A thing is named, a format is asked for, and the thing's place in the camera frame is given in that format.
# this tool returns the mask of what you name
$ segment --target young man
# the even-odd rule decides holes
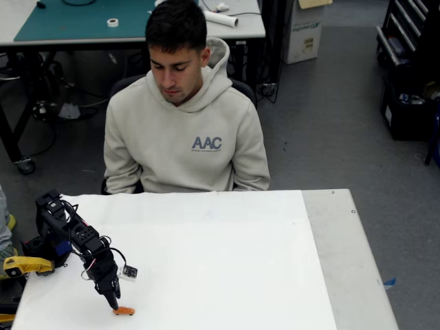
[[[259,117],[231,88],[229,47],[206,39],[193,0],[168,0],[146,25],[151,71],[110,100],[105,127],[106,190],[267,190]]]

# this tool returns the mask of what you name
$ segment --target beige hoodie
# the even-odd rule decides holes
[[[176,107],[153,72],[110,100],[105,125],[107,192],[267,190],[270,176],[263,133],[252,102],[226,74],[229,47],[208,38],[211,59],[203,86]]]

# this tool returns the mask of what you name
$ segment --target caster wheel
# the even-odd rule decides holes
[[[35,163],[29,157],[23,157],[20,162],[15,163],[16,167],[23,175],[28,175],[35,171]]]

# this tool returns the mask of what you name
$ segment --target green cutting mat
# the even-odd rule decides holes
[[[15,41],[142,37],[148,11],[155,8],[154,0],[97,0],[85,7],[72,7],[61,0],[41,2],[46,8],[35,7]],[[119,26],[108,27],[108,19],[118,19]]]

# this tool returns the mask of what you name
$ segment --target ear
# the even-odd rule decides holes
[[[205,67],[209,63],[209,59],[211,57],[211,49],[208,47],[205,47],[200,52],[200,59],[201,59],[201,67]]]

